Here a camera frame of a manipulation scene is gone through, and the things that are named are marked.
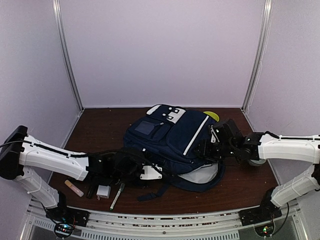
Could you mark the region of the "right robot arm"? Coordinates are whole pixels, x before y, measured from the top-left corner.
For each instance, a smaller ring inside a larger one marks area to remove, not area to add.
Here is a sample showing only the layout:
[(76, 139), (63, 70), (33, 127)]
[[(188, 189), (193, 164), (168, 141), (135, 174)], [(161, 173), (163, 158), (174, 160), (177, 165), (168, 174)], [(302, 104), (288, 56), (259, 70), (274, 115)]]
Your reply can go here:
[(256, 210), (259, 220), (268, 220), (291, 200), (320, 189), (320, 137), (283, 136), (270, 131), (243, 135), (232, 119), (209, 127), (210, 137), (201, 140), (195, 154), (218, 162), (227, 157), (261, 165), (266, 160), (292, 160), (310, 163), (310, 167), (292, 180), (268, 190)]

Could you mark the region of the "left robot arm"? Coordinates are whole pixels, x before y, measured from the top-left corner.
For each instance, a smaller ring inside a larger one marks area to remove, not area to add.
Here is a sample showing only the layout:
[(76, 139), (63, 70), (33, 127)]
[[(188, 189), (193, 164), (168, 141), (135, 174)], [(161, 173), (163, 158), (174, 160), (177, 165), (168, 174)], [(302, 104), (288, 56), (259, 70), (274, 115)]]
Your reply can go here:
[(74, 152), (44, 143), (18, 126), (0, 146), (0, 176), (19, 182), (28, 194), (52, 211), (61, 222), (72, 218), (66, 196), (50, 187), (34, 171), (49, 170), (92, 185), (109, 185), (129, 176), (158, 180), (165, 176), (161, 167), (131, 149), (95, 153)]

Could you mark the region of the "beige highlighter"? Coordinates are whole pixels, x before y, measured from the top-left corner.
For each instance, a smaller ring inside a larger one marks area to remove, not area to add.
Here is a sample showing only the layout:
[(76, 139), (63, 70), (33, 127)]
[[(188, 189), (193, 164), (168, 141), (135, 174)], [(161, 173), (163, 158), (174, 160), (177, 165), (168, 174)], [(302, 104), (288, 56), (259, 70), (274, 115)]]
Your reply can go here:
[(83, 196), (84, 196), (84, 193), (83, 193), (79, 188), (77, 188), (71, 181), (65, 180), (65, 181), (64, 181), (64, 184), (65, 184), (70, 190), (72, 190), (77, 196), (79, 196), (79, 197), (83, 197)]

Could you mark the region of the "lime green bowl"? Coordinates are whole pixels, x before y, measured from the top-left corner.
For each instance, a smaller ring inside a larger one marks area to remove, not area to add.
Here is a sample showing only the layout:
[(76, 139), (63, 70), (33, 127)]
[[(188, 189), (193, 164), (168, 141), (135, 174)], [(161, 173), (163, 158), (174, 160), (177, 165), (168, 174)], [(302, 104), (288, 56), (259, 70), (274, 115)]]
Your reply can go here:
[(220, 117), (217, 113), (212, 112), (212, 111), (204, 111), (204, 113), (208, 116), (210, 116), (211, 118), (213, 118), (216, 122), (220, 121)]

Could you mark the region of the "aluminium frame post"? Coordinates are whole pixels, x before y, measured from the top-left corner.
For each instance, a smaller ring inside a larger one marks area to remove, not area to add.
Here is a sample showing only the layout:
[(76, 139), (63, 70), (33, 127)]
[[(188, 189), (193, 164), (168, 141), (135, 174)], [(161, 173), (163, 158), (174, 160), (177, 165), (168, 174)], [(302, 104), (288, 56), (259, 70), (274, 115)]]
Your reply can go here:
[(84, 106), (80, 97), (79, 89), (78, 89), (75, 75), (72, 68), (70, 54), (68, 51), (68, 44), (67, 44), (67, 39), (66, 39), (64, 24), (63, 24), (63, 16), (61, 12), (61, 3), (59, 0), (53, 0), (52, 5), (53, 5), (53, 13), (56, 21), (58, 36), (60, 40), (60, 46), (62, 50), (63, 61), (64, 61), (65, 69), (67, 72), (67, 77), (71, 86), (71, 91), (74, 96), (77, 108), (80, 112), (82, 112), (84, 110)]
[(263, 55), (267, 47), (267, 41), (268, 41), (268, 36), (270, 32), (273, 3), (274, 3), (273, 0), (264, 1), (263, 14), (262, 14), (256, 54), (255, 54), (253, 67), (252, 67), (252, 71), (249, 79), (249, 84), (248, 84), (245, 98), (241, 108), (241, 110), (244, 113), (249, 112), (249, 107), (252, 104), (253, 97), (258, 85), (259, 75), (262, 69)]

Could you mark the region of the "blue cap marker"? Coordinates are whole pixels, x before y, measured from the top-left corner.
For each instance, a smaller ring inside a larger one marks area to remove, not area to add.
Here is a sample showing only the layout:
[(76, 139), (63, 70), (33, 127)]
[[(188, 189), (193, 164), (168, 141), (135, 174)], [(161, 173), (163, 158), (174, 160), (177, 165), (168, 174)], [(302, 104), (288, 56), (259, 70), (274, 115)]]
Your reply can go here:
[(93, 197), (94, 193), (96, 192), (96, 189), (97, 189), (96, 184), (90, 184), (88, 186), (88, 190), (87, 190), (85, 197), (88, 199), (91, 199)]

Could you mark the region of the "aluminium frame post left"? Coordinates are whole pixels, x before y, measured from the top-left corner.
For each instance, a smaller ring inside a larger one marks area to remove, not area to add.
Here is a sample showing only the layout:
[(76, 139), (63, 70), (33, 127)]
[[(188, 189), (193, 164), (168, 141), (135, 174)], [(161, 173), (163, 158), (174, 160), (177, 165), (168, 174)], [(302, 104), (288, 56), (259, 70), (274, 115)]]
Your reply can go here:
[(60, 46), (62, 50), (63, 61), (64, 61), (65, 69), (67, 72), (67, 77), (71, 86), (71, 91), (74, 96), (77, 108), (80, 112), (82, 112), (84, 110), (84, 106), (80, 97), (79, 89), (78, 89), (75, 75), (72, 68), (70, 54), (68, 51), (68, 44), (67, 44), (67, 39), (66, 39), (64, 24), (63, 24), (63, 16), (61, 12), (61, 3), (59, 0), (53, 0), (52, 5), (53, 5), (53, 13), (56, 21), (58, 36), (60, 40)]

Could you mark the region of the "white power adapter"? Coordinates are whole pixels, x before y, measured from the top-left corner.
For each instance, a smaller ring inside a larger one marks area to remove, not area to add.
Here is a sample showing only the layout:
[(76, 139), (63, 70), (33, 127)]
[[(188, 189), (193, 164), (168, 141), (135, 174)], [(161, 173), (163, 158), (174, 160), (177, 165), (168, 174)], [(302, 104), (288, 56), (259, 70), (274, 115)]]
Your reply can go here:
[(96, 196), (97, 199), (108, 199), (110, 197), (111, 187), (105, 185), (99, 185), (97, 188)]

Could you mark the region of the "teal patterned ceramic bowl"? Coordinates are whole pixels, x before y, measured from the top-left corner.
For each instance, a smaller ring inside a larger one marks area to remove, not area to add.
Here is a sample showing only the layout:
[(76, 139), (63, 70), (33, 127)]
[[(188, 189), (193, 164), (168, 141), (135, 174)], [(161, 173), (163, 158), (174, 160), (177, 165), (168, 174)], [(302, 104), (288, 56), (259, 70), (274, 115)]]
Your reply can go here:
[(248, 160), (248, 164), (253, 167), (260, 167), (260, 166), (264, 165), (266, 162), (267, 162), (266, 159), (259, 159), (259, 160), (250, 159), (250, 160)]

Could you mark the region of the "aluminium front rail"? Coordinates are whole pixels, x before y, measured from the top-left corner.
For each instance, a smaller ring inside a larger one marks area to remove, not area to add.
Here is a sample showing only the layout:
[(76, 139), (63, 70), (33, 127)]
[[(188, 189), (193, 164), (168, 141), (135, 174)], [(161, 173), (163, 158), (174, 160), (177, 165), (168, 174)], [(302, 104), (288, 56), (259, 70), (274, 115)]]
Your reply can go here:
[(86, 226), (71, 235), (55, 230), (40, 202), (31, 199), (18, 237), (20, 240), (264, 240), (262, 230), (274, 227), (270, 240), (309, 240), (297, 201), (282, 207), (282, 215), (243, 225), (239, 209), (190, 214), (124, 214), (89, 211)]

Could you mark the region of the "navy blue student backpack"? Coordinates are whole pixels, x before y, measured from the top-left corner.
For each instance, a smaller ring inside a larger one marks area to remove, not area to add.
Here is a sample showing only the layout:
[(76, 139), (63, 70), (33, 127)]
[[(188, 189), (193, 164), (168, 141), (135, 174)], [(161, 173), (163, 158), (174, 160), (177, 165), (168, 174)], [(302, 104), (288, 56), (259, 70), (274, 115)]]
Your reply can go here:
[(135, 121), (123, 136), (126, 148), (143, 152), (146, 159), (161, 168), (164, 184), (158, 192), (141, 195), (144, 202), (161, 197), (170, 185), (203, 193), (223, 178), (226, 167), (195, 153), (204, 140), (211, 140), (210, 127), (217, 120), (198, 110), (158, 104)]

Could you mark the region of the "aluminium frame post right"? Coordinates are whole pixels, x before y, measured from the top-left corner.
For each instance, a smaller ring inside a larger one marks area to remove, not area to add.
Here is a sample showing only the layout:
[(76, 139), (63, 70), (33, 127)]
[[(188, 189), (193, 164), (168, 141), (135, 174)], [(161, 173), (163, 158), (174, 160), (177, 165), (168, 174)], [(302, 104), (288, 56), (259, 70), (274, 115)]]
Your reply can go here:
[(268, 36), (270, 32), (273, 3), (274, 3), (273, 0), (264, 1), (263, 14), (262, 14), (256, 54), (255, 54), (253, 67), (252, 67), (252, 71), (249, 79), (249, 84), (248, 84), (245, 98), (241, 108), (241, 110), (244, 113), (249, 112), (249, 107), (252, 104), (253, 97), (258, 85), (259, 75), (262, 69), (263, 55), (267, 47), (267, 41), (268, 41)]

